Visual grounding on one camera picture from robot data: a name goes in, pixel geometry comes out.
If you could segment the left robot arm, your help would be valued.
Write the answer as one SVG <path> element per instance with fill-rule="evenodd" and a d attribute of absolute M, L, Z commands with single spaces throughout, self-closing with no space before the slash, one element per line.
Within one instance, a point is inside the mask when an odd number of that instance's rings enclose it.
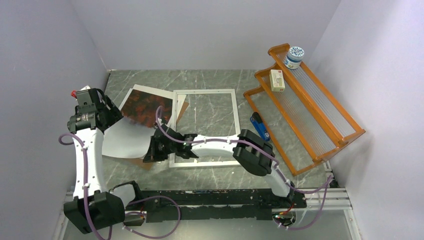
<path fill-rule="evenodd" d="M 143 196 L 135 181 L 108 190 L 103 171 L 105 131 L 123 115 L 99 88 L 86 86 L 73 91 L 77 105 L 67 122 L 66 136 L 75 147 L 76 181 L 72 201 L 63 205 L 64 215 L 82 233 L 98 234 L 125 221 L 126 207 L 137 210 Z"/>

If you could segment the white picture frame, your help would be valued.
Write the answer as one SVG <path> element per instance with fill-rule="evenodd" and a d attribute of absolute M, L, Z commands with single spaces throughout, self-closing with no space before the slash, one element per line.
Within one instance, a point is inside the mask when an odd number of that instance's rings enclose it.
<path fill-rule="evenodd" d="M 186 95 L 189 103 L 182 118 L 176 123 L 176 132 L 200 134 L 206 137 L 233 139 L 240 134 L 240 120 L 234 89 L 174 90 L 175 98 Z M 184 159 L 174 153 L 169 157 L 170 168 L 238 167 L 239 163 L 224 146 L 222 150 L 201 150 L 197 158 Z"/>

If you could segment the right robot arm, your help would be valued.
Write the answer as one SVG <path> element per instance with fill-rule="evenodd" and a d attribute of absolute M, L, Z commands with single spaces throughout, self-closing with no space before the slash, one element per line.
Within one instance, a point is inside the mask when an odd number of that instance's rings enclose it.
<path fill-rule="evenodd" d="M 232 157 L 250 174 L 264 178 L 278 206 L 286 208 L 295 199 L 294 186 L 281 172 L 272 145 L 251 130 L 231 136 L 182 135 L 161 125 L 150 138 L 143 162 L 162 162 L 171 154 L 183 159 Z"/>

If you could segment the red and white photo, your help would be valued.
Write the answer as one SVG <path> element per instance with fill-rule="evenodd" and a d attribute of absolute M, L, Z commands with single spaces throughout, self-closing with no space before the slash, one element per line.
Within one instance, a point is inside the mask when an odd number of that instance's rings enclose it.
<path fill-rule="evenodd" d="M 131 89 L 122 102 L 123 118 L 104 132 L 102 155 L 119 159 L 143 158 L 156 129 L 156 111 L 162 106 L 162 120 L 172 119 L 173 99 L 154 92 Z"/>

